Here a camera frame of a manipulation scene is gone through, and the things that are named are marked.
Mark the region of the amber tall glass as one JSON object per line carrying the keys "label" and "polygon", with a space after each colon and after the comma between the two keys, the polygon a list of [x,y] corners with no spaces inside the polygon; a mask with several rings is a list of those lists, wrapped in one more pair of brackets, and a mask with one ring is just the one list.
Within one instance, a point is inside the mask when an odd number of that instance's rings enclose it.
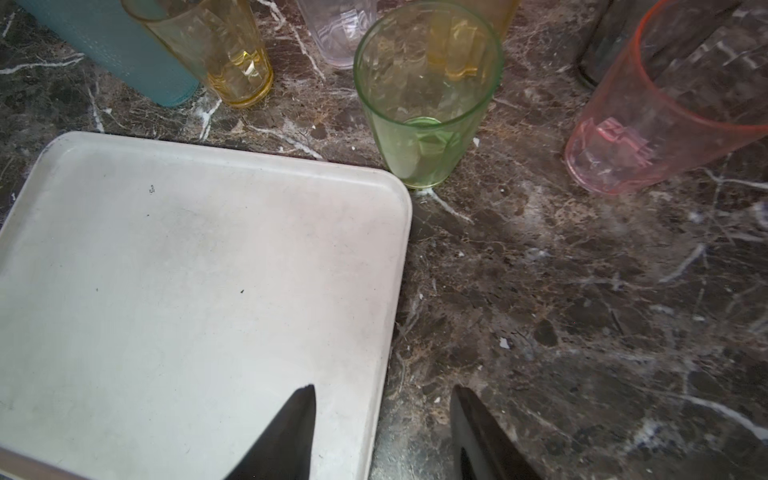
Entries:
{"label": "amber tall glass", "polygon": [[443,1],[430,21],[428,60],[452,82],[500,76],[517,1]]}

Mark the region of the green glass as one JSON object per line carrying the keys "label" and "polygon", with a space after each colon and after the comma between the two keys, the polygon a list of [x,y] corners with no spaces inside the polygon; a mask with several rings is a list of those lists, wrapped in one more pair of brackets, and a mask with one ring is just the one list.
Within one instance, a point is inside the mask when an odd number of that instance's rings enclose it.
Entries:
{"label": "green glass", "polygon": [[415,1],[377,20],[353,63],[357,95],[389,171],[432,188],[456,168],[484,119],[503,71],[498,35],[449,1]]}

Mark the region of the dark smoked glass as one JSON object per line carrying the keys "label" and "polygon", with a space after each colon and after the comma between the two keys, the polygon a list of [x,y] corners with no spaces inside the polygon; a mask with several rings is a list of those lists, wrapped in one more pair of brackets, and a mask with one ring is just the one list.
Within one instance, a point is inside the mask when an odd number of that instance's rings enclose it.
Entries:
{"label": "dark smoked glass", "polygon": [[596,89],[655,0],[605,1],[576,61],[582,82]]}

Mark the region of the beige square tray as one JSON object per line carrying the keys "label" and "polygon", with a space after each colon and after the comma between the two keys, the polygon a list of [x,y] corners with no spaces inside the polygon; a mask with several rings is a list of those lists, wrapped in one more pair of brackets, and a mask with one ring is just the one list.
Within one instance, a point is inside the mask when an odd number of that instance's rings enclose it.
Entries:
{"label": "beige square tray", "polygon": [[1,472],[222,479],[313,386],[369,475],[412,219],[378,169],[70,132],[1,230]]}

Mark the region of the clear glass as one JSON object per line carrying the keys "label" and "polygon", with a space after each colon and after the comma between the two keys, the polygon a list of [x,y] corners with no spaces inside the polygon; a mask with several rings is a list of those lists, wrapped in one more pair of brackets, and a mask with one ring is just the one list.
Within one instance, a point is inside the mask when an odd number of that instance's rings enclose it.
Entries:
{"label": "clear glass", "polygon": [[377,19],[376,0],[298,0],[300,13],[323,59],[353,66],[357,46]]}

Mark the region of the frosted teal glass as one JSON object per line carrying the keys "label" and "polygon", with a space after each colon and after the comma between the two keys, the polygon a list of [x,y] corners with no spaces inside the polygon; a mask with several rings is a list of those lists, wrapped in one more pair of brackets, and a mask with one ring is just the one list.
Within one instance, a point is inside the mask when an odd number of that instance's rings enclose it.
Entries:
{"label": "frosted teal glass", "polygon": [[193,77],[118,1],[28,0],[19,5],[77,51],[164,107],[197,91]]}

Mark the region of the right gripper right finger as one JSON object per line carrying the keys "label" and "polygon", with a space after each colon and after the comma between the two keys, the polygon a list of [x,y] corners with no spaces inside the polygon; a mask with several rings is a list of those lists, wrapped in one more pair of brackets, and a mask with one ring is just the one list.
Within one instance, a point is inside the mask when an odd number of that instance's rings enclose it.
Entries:
{"label": "right gripper right finger", "polygon": [[453,387],[450,425],[456,479],[542,479],[470,388]]}

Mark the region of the yellow glass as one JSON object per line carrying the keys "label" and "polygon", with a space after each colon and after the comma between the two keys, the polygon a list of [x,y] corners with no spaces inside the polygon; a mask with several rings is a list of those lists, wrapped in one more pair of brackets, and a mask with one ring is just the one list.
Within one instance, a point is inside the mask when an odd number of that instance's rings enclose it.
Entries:
{"label": "yellow glass", "polygon": [[245,108],[270,91],[274,72],[249,2],[148,0],[121,5],[224,103]]}

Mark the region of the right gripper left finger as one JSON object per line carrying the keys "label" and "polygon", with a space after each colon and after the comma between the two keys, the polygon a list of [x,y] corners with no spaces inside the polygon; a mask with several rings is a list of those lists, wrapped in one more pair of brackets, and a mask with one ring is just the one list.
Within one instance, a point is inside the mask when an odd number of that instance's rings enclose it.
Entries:
{"label": "right gripper left finger", "polygon": [[225,479],[307,480],[311,470],[316,403],[314,385],[295,390]]}

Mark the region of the pink glass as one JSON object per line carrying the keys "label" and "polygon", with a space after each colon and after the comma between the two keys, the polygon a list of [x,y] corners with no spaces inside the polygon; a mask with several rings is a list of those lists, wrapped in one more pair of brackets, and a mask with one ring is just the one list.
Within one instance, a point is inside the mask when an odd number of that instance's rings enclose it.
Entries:
{"label": "pink glass", "polygon": [[616,195],[766,135],[766,2],[659,1],[597,86],[564,161],[585,189]]}

